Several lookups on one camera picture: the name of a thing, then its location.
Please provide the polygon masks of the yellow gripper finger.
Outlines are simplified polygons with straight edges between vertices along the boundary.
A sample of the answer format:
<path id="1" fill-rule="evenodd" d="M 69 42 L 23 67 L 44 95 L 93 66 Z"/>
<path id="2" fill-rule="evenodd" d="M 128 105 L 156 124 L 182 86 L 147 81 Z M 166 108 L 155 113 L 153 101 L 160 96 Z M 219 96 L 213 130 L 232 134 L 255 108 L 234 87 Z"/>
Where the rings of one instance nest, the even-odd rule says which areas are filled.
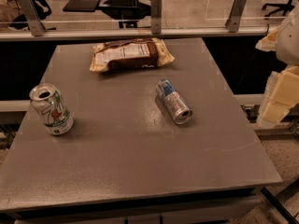
<path id="1" fill-rule="evenodd" d="M 299 104 L 299 67 L 287 66 L 282 72 L 273 71 L 267 80 L 257 124 L 272 129 Z"/>
<path id="2" fill-rule="evenodd" d="M 258 41 L 255 48 L 261 51 L 275 51 L 278 40 L 278 28 L 275 28 L 268 35 Z"/>

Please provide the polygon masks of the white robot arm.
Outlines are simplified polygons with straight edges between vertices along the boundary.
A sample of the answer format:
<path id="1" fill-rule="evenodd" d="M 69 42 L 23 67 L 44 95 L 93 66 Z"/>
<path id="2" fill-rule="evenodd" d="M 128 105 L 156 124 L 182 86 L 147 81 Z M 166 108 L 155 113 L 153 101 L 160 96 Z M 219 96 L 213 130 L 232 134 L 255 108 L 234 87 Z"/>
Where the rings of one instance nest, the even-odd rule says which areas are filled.
<path id="1" fill-rule="evenodd" d="M 255 48 L 274 51 L 277 59 L 287 64 L 281 72 L 271 73 L 258 111 L 257 124 L 272 129 L 299 104 L 299 5 Z"/>

